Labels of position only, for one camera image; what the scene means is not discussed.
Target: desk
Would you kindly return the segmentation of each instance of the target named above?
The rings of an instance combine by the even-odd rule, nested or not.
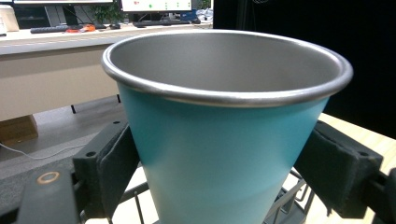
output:
[[[132,35],[210,28],[210,23],[81,34],[8,32],[0,37],[0,121],[118,94],[100,64],[103,51]]]

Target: cup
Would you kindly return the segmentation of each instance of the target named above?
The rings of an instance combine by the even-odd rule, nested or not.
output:
[[[262,223],[329,97],[341,55],[278,35],[173,31],[106,49],[162,224]]]

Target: white cable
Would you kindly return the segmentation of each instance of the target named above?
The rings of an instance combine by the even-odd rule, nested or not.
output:
[[[30,159],[33,159],[33,160],[44,160],[44,159],[53,157],[53,156],[55,156],[55,155],[57,155],[57,154],[59,154],[59,153],[65,151],[65,150],[67,150],[67,149],[72,149],[72,148],[76,148],[76,147],[84,147],[85,145],[87,145],[87,144],[79,145],[79,146],[75,146],[75,147],[65,147],[65,148],[61,149],[60,151],[56,152],[55,154],[52,154],[52,155],[46,156],[46,157],[33,157],[33,156],[30,156],[30,155],[26,154],[25,152],[19,151],[19,150],[14,149],[14,148],[6,147],[5,145],[3,145],[3,144],[0,143],[0,146],[1,146],[1,147],[4,147],[5,149],[8,149],[8,150],[10,150],[10,151],[14,151],[14,152],[21,153],[21,154],[23,154],[24,156],[27,156],[27,157],[29,157]]]

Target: cup rim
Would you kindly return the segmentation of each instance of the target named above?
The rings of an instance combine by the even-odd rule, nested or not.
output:
[[[339,74],[331,81],[314,87],[301,88],[289,91],[206,91],[177,85],[160,83],[142,77],[136,77],[120,70],[112,61],[111,55],[117,48],[131,41],[159,35],[183,35],[183,34],[231,34],[231,35],[255,35],[258,37],[275,39],[299,45],[302,48],[310,48],[326,56],[339,68]],[[132,88],[135,91],[158,95],[172,101],[178,101],[196,105],[214,105],[228,107],[272,107],[280,105],[298,104],[315,101],[330,97],[343,89],[352,79],[353,68],[349,61],[340,54],[322,46],[281,35],[269,35],[249,31],[234,30],[179,30],[162,31],[144,35],[137,35],[121,40],[108,47],[102,56],[102,66],[105,72],[117,82]]]

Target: cable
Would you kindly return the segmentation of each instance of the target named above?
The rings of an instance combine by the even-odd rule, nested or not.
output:
[[[85,22],[77,15],[77,13],[73,13],[72,11],[69,10],[69,8],[67,7],[63,7],[63,9],[66,9],[67,11],[69,11],[71,14],[73,14],[74,16],[76,16],[77,19],[79,19],[81,21],[82,24],[84,24]]]
[[[145,18],[148,14],[145,14],[144,16],[142,16],[138,21],[142,21],[143,18]]]
[[[61,149],[60,151],[58,151],[58,152],[56,152],[56,153],[54,153],[54,154],[52,154],[52,155],[50,155],[50,156],[46,156],[46,157],[33,157],[33,156],[30,156],[29,154],[26,154],[25,152],[19,151],[19,150],[14,149],[14,148],[6,147],[5,145],[3,145],[3,144],[0,143],[0,146],[1,146],[1,147],[4,147],[5,149],[8,149],[8,150],[13,151],[13,152],[21,153],[21,154],[23,154],[24,156],[29,157],[30,159],[33,159],[33,160],[44,160],[44,159],[53,157],[53,156],[55,156],[55,155],[58,155],[59,153],[65,151],[65,150],[67,150],[67,149],[72,149],[72,148],[76,148],[76,147],[84,147],[85,145],[87,145],[87,144],[83,144],[83,145],[79,145],[79,146],[75,146],[75,147],[65,147],[65,148]]]
[[[268,3],[270,0],[252,0],[256,4],[265,4]]]

